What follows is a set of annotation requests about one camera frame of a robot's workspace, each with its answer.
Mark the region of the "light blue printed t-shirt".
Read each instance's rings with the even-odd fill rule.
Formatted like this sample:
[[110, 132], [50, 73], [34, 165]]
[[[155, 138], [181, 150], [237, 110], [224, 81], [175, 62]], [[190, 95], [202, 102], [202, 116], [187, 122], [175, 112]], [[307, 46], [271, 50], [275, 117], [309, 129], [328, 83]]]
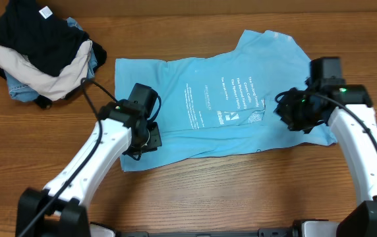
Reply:
[[234, 50], [210, 58], [117, 59], [116, 98], [126, 99], [137, 83], [161, 97], [154, 112], [162, 145], [137, 161], [121, 157], [122, 169], [145, 171], [188, 158], [336, 143], [325, 125], [292, 132], [276, 115], [276, 95], [305, 89], [309, 64], [291, 36], [270, 30], [246, 30]]

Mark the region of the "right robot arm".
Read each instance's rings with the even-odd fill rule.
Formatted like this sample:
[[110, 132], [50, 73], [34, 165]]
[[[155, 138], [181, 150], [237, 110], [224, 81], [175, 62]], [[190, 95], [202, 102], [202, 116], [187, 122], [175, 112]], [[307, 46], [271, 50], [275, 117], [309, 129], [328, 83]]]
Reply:
[[287, 236], [377, 236], [376, 111], [362, 84], [347, 84], [338, 57], [310, 62], [306, 89], [276, 95], [275, 113], [290, 131], [308, 134], [325, 124], [335, 135], [355, 187], [357, 207], [341, 222], [294, 221]]

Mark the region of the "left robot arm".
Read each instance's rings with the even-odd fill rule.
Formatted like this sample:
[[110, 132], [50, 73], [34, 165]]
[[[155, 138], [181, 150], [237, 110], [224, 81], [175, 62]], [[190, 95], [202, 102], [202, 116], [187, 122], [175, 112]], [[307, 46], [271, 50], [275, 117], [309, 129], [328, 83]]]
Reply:
[[128, 99], [112, 99], [94, 112], [96, 125], [72, 161], [43, 190], [21, 195], [17, 236], [116, 236], [117, 231], [88, 220], [100, 183], [122, 155], [139, 161], [162, 145], [155, 119], [161, 98], [151, 87], [135, 84]]

